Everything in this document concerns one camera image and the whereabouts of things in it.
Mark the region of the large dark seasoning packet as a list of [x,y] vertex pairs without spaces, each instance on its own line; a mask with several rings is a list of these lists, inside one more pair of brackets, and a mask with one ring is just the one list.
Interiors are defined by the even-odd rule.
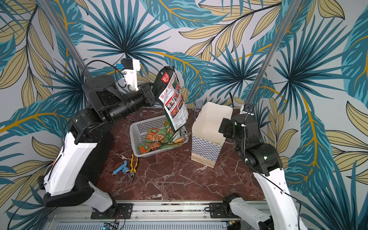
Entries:
[[173,66],[165,66],[159,71],[152,92],[163,107],[172,130],[178,131],[187,123],[188,110]]

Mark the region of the white blue checkered paper bag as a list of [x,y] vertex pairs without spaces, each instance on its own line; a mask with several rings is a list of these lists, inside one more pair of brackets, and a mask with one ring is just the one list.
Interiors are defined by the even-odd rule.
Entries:
[[226,105],[207,102],[202,106],[192,126],[191,160],[214,168],[226,140],[219,127],[232,113],[233,109]]

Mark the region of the grey plastic basket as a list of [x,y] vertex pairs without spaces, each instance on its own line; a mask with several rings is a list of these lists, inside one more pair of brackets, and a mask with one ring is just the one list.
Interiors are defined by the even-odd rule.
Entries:
[[149,157],[181,147],[189,136],[184,126],[173,131],[166,116],[160,116],[133,123],[130,140],[136,157]]

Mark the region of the green orange soup packet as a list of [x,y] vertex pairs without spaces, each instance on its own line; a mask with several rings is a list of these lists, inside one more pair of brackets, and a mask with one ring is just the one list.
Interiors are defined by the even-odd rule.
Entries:
[[157,128],[151,128],[148,131],[146,141],[147,142],[159,142],[161,144],[167,144],[171,140],[173,136],[172,131],[168,131],[166,129],[157,129]]

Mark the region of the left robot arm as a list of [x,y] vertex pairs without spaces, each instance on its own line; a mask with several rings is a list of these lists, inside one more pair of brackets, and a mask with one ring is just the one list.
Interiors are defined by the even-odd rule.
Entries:
[[108,218],[119,213],[115,200],[84,173],[104,161],[113,143],[111,130],[116,122],[142,107],[154,105],[152,86],[144,83],[137,91],[123,94],[110,75],[94,77],[82,85],[90,106],[73,115],[63,149],[48,174],[38,179],[46,192],[43,197],[46,207],[84,204]]

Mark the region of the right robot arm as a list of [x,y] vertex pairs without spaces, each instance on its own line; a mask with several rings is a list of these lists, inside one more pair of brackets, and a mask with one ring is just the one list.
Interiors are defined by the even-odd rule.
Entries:
[[224,199],[227,211],[255,230],[305,230],[301,219],[301,201],[292,196],[286,183],[278,151],[260,140],[258,122],[249,113],[224,118],[219,133],[233,141],[240,159],[248,165],[266,199],[269,215],[249,205],[237,194]]

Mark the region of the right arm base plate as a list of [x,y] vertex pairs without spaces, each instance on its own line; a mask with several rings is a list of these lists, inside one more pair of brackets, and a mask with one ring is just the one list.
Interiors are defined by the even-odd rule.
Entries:
[[210,217],[212,219],[239,218],[237,215],[232,213],[229,205],[226,205],[222,202],[209,203],[209,206],[205,208],[205,211],[210,213]]

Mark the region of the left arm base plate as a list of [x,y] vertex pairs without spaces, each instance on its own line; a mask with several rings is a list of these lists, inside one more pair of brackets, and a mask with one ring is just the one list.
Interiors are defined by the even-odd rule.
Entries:
[[99,212],[93,209],[91,219],[130,219],[133,211],[133,203],[113,204],[107,211]]

